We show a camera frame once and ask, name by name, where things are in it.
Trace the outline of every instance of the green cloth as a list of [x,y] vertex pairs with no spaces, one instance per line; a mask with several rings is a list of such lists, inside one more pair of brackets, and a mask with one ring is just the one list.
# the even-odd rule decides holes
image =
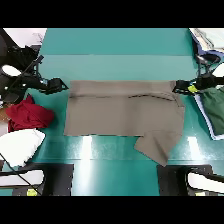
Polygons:
[[212,123],[214,134],[224,134],[224,87],[207,89],[201,94],[201,100]]

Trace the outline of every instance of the red cloth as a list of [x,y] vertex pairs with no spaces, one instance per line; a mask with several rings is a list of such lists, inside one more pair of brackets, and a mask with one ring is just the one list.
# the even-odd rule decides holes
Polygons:
[[7,108],[5,112],[11,118],[8,123],[8,132],[46,128],[54,119],[53,111],[36,105],[31,95],[19,104]]

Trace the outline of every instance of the yellow tag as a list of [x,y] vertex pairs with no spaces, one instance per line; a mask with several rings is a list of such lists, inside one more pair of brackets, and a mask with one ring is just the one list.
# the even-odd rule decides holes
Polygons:
[[37,192],[34,189],[28,189],[27,196],[37,196]]
[[198,192],[198,193],[195,193],[196,196],[205,196],[205,192]]
[[190,92],[192,92],[192,93],[195,93],[195,92],[198,91],[194,85],[189,86],[189,87],[188,87],[188,90],[189,90]]

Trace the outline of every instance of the blue cloth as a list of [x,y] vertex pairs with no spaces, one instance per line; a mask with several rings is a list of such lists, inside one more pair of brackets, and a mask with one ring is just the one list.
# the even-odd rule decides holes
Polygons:
[[194,34],[193,34],[191,31],[190,31],[190,33],[191,33],[192,38],[194,39],[194,41],[195,41],[196,44],[197,44],[197,47],[198,47],[198,54],[199,54],[199,55],[204,55],[204,54],[215,54],[215,55],[217,55],[217,56],[219,56],[219,57],[221,57],[221,58],[224,56],[224,53],[219,52],[219,51],[216,51],[216,50],[209,50],[209,51],[204,51],[204,50],[202,50],[202,47],[201,47],[200,42],[197,40],[197,38],[194,36]]

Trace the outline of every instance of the green table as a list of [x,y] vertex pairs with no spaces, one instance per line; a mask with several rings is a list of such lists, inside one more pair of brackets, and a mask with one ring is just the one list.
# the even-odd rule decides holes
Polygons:
[[[60,77],[68,86],[70,80],[189,80],[197,70],[189,35],[185,28],[49,28],[40,72],[48,79]],[[136,137],[64,136],[68,91],[30,93],[37,104],[55,111],[33,162],[74,163],[72,195],[159,195],[157,164],[134,150]],[[211,164],[224,175],[224,142],[211,140],[193,99],[182,100],[183,136],[169,164]]]

